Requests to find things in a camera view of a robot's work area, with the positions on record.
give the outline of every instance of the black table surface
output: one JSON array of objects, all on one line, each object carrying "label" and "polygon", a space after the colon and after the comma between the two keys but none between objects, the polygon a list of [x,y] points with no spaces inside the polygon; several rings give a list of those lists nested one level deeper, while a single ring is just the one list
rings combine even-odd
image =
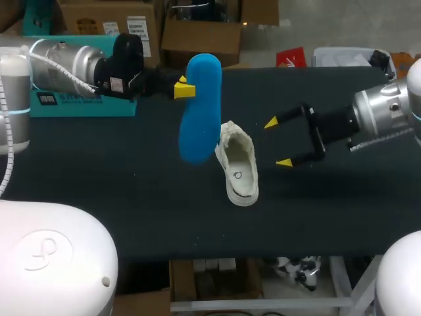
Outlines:
[{"label": "black table surface", "polygon": [[79,207],[107,227],[120,257],[137,261],[383,253],[421,229],[413,137],[356,153],[339,142],[325,161],[289,169],[275,161],[310,149],[304,121],[263,126],[298,101],[324,112],[384,82],[373,68],[225,71],[222,121],[256,149],[260,196],[250,207],[229,201],[215,157],[199,167],[180,159],[184,104],[163,98],[141,100],[132,118],[33,119],[4,198]]}]

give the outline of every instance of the shoe upper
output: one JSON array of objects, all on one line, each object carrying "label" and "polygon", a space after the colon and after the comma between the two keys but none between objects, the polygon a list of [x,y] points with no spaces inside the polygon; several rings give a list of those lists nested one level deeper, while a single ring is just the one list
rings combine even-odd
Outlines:
[{"label": "shoe upper", "polygon": [[255,147],[253,141],[249,135],[247,135],[238,125],[234,124],[232,121],[225,123],[221,127],[221,136],[219,143],[221,165],[224,167],[225,173],[232,173],[230,158],[228,157],[228,148],[232,145],[232,142],[237,142],[239,144],[240,150],[244,151],[244,156],[248,159],[248,164],[251,167],[251,174],[253,176],[253,184],[248,189],[244,190],[238,188],[230,179],[232,188],[234,192],[242,197],[249,197],[256,194],[258,190],[258,174],[257,174],[257,165],[255,157]]}]

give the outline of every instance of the floor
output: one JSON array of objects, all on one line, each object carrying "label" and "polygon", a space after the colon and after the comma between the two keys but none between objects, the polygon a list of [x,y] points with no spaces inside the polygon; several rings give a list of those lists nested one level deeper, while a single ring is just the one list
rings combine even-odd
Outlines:
[{"label": "floor", "polygon": [[280,0],[280,26],[244,26],[241,63],[275,66],[276,53],[303,46],[352,46],[421,52],[419,0]]}]

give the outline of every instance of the white label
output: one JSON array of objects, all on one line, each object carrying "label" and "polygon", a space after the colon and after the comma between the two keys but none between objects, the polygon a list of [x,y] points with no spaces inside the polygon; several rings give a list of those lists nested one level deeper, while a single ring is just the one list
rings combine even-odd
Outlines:
[{"label": "white label", "polygon": [[149,43],[149,34],[147,32],[146,16],[128,16],[127,29],[130,34],[140,37],[143,44],[143,56],[152,57],[151,45]]},{"label": "white label", "polygon": [[111,90],[115,92],[124,92],[123,80],[119,78],[110,77]]},{"label": "white label", "polygon": [[104,22],[103,26],[105,35],[116,36],[120,34],[117,22]]},{"label": "white label", "polygon": [[138,35],[142,41],[149,41],[146,19],[144,16],[128,16],[127,28],[130,34]]},{"label": "white label", "polygon": [[151,53],[151,45],[148,41],[142,41],[143,44],[143,56],[144,57],[152,57]]}]

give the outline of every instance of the black and white object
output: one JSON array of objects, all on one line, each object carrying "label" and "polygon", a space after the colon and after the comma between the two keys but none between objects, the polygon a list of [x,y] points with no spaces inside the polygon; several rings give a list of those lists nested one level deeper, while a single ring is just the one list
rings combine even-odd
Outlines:
[{"label": "black and white object", "polygon": [[321,267],[320,257],[276,258],[273,269],[282,278],[298,283],[311,292],[316,290],[317,278]]}]

